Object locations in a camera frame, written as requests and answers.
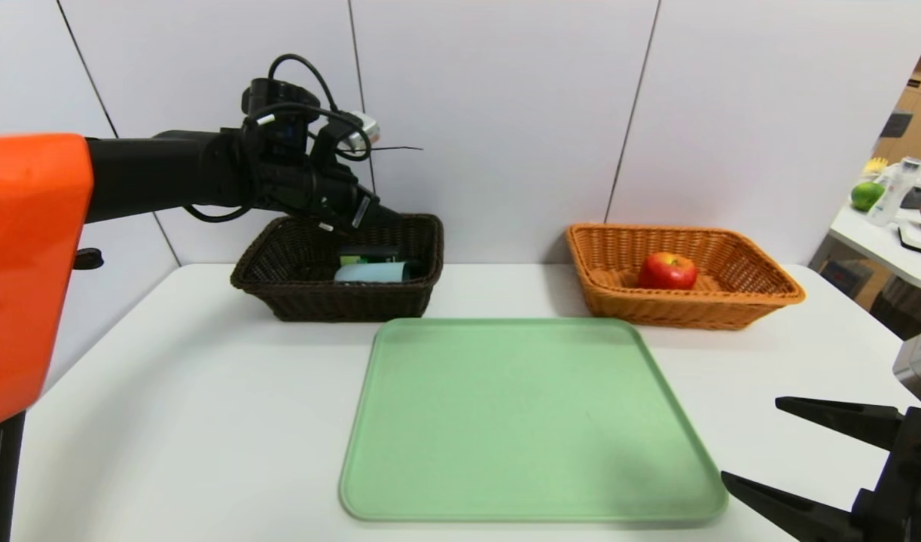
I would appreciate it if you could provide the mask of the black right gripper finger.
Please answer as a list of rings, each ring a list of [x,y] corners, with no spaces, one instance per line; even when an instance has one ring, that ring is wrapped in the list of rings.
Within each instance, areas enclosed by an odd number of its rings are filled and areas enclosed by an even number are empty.
[[[804,397],[778,397],[776,408],[890,452],[904,416],[894,407]]]
[[[863,541],[848,511],[721,472],[726,490],[797,541]]]

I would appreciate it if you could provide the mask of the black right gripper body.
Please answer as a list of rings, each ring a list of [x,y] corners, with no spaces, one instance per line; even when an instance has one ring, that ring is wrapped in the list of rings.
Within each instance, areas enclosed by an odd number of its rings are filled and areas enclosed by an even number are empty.
[[[862,410],[863,442],[889,453],[874,489],[858,492],[852,523],[863,541],[921,541],[921,408]]]

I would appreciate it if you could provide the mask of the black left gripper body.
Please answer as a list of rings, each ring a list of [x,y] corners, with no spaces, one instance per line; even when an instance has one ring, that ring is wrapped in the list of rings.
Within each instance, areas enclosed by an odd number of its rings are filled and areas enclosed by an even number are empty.
[[[354,231],[370,222],[379,199],[350,169],[313,172],[311,213],[328,231]]]

